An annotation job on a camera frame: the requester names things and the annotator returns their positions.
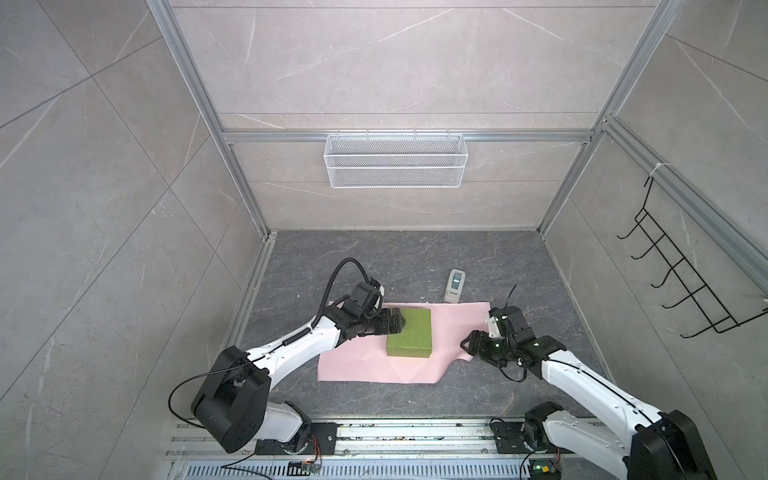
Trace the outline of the green gift box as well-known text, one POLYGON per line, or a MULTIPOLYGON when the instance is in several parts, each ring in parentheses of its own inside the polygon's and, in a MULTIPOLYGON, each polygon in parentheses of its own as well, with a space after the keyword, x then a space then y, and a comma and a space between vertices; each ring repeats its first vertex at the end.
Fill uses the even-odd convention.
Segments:
POLYGON ((390 357, 428 358, 432 353, 432 317, 429 309, 400 308, 404 319, 400 333, 389 335, 386 353, 390 357))

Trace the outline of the pink wrapping paper sheet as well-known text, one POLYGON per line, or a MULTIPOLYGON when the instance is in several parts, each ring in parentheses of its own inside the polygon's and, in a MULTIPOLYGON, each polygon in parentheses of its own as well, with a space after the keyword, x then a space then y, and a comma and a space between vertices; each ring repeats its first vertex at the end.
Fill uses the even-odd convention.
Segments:
POLYGON ((460 347, 461 341, 474 330, 488 330, 486 319, 490 304, 487 302, 399 303, 397 306, 431 312, 429 357, 390 357, 384 336, 356 338, 319 356, 317 379, 320 382, 435 384, 453 361, 472 359, 460 347))

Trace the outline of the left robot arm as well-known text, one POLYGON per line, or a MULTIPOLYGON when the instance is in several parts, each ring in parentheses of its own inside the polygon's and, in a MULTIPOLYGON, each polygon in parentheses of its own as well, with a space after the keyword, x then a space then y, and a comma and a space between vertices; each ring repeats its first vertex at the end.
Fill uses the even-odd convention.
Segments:
POLYGON ((300 452, 311 420, 289 402, 270 400, 271 391, 313 358, 358 337, 399 334, 406 320, 383 306, 383 288, 361 282, 353 292, 319 312, 297 330, 260 347, 222 351, 191 404, 191 413, 227 453, 252 440, 275 442, 300 452))

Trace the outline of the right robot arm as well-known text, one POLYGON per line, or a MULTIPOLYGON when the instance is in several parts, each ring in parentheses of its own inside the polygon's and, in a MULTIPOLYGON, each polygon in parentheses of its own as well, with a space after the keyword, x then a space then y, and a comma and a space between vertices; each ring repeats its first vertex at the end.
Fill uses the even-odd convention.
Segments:
POLYGON ((514 306, 493 308, 485 331, 460 344, 473 357, 503 370, 514 364, 565 392, 599 424, 545 402, 524 417, 522 438, 530 454, 567 450, 618 479, 713 479, 715 469, 692 419, 664 412, 600 376, 551 336, 538 336, 514 306))

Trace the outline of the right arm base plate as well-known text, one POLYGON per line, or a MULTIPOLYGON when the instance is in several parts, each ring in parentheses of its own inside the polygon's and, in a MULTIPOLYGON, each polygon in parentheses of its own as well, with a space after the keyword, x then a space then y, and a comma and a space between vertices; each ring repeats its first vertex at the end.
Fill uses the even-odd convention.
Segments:
POLYGON ((570 450, 556 447, 544 431, 523 420, 492 418, 488 424, 499 454, 571 454, 570 450))

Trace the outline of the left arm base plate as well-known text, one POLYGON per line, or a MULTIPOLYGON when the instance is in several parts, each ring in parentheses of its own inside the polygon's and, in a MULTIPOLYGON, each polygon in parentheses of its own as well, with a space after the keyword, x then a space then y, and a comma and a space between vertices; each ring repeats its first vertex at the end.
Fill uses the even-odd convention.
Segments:
POLYGON ((335 452, 339 425, 332 422, 312 423, 303 426, 287 442, 276 440, 258 440, 255 450, 258 455, 315 455, 319 449, 320 456, 332 455, 335 452))

